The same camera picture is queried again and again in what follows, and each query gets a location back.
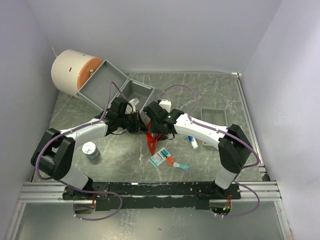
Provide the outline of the teal wipe sachet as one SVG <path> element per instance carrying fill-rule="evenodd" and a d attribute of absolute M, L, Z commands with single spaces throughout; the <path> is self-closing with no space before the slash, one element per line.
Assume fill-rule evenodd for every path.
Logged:
<path fill-rule="evenodd" d="M 149 161 L 155 168 L 157 168 L 167 160 L 167 157 L 170 156 L 171 154 L 167 151 L 167 149 L 162 147 L 159 151 L 157 151 L 153 156 L 149 158 Z"/>

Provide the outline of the red first aid pouch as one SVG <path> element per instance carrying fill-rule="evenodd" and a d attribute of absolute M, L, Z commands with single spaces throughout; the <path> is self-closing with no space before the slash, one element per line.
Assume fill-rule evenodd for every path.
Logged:
<path fill-rule="evenodd" d="M 153 156 L 156 151 L 157 142 L 163 135 L 157 134 L 157 133 L 146 132 L 145 136 L 146 136 L 146 143 L 147 143 L 148 149 L 149 149 L 151 155 Z"/>

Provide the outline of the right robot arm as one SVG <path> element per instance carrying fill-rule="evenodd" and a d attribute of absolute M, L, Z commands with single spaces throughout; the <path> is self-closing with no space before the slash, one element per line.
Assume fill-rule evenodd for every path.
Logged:
<path fill-rule="evenodd" d="M 177 109 L 168 112 L 156 101 L 146 106 L 143 112 L 150 119 L 149 130 L 153 134 L 191 136 L 216 148 L 221 168 L 214 180 L 212 193 L 218 199 L 229 194 L 229 186 L 244 168 L 253 149 L 240 126 L 214 125 Z"/>

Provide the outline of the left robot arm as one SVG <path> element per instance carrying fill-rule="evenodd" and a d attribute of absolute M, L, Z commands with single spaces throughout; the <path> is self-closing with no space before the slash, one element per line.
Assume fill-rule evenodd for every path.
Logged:
<path fill-rule="evenodd" d="M 137 103 L 137 98 L 127 101 L 116 97 L 106 111 L 82 125 L 46 130 L 31 157 L 31 165 L 38 172 L 74 187 L 81 199 L 89 199 L 94 192 L 93 181 L 72 167 L 74 151 L 88 142 L 113 134 L 118 128 L 131 134 L 146 130 Z"/>

